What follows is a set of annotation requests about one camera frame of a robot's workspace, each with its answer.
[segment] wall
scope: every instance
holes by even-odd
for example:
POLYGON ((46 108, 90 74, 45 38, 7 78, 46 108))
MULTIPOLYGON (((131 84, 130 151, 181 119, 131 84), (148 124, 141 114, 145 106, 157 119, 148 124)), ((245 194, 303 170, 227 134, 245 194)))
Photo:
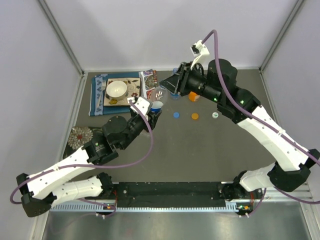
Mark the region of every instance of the wall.
MULTIPOLYGON (((171 70, 213 28, 220 56, 259 67, 295 0, 46 0, 85 70, 171 70)), ((213 56, 213 40, 207 44, 213 56)))
POLYGON ((1 1, 0 32, 0 238, 26 240, 34 218, 9 196, 55 163, 79 75, 35 0, 1 1))
MULTIPOLYGON (((264 76, 282 126, 308 149, 320 151, 319 11, 320 1, 305 1, 264 76)), ((309 186, 320 200, 320 169, 311 171, 309 186)))

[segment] blue napkin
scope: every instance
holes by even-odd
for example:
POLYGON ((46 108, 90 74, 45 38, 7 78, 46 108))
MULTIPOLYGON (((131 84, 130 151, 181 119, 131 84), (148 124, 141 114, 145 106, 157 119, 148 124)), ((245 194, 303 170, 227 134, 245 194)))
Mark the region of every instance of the blue napkin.
POLYGON ((99 116, 107 114, 121 114, 129 113, 129 106, 104 106, 104 94, 105 89, 102 92, 102 81, 108 81, 108 79, 119 79, 119 78, 140 78, 139 72, 121 72, 121 73, 111 73, 111 74, 98 74, 91 79, 91 101, 90 101, 90 111, 89 116, 99 116))

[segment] white bowl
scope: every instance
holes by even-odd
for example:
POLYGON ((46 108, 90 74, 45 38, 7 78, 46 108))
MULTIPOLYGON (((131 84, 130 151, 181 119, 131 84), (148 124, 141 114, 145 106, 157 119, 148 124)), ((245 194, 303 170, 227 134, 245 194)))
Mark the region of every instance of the white bowl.
POLYGON ((106 94, 112 99, 121 100, 126 96, 127 84, 123 81, 114 81, 106 87, 106 94))

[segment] silver fork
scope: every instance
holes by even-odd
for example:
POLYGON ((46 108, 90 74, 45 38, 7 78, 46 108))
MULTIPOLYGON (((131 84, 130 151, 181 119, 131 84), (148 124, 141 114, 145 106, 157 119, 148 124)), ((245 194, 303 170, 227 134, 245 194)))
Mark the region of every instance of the silver fork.
POLYGON ((107 87, 107 81, 102 81, 102 84, 101 84, 101 94, 99 96, 99 99, 98 99, 98 102, 96 104, 96 107, 99 107, 99 104, 100 104, 100 100, 101 100, 101 96, 104 94, 104 90, 106 89, 107 87))

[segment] gray floor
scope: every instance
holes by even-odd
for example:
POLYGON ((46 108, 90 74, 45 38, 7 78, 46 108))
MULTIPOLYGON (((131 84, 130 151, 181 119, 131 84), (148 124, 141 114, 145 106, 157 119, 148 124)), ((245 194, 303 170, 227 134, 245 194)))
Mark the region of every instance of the gray floor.
MULTIPOLYGON (((77 126, 101 127, 113 115, 88 115, 90 107, 90 73, 77 118, 77 126)), ((158 72, 158 80, 171 72, 158 72)), ((258 70, 239 70, 238 86, 250 90, 271 114, 270 105, 258 70)), ((154 130, 154 149, 151 156, 139 165, 107 171, 113 181, 119 182, 192 182, 232 181, 243 170, 254 170, 275 160, 250 134, 220 115, 213 119, 216 104, 200 98, 198 102, 188 97, 170 100, 163 106, 154 130), (173 118, 179 112, 180 118, 173 118), (192 113, 199 119, 193 120, 192 113)), ((122 114, 129 119, 128 113, 122 114)), ((148 151, 150 139, 141 134, 126 149, 118 150, 119 157, 111 165, 130 163, 143 157, 148 151)))
POLYGON ((264 203, 249 219, 234 213, 119 212, 106 220, 85 216, 66 228, 83 214, 51 212, 42 240, 311 239, 297 202, 264 203))

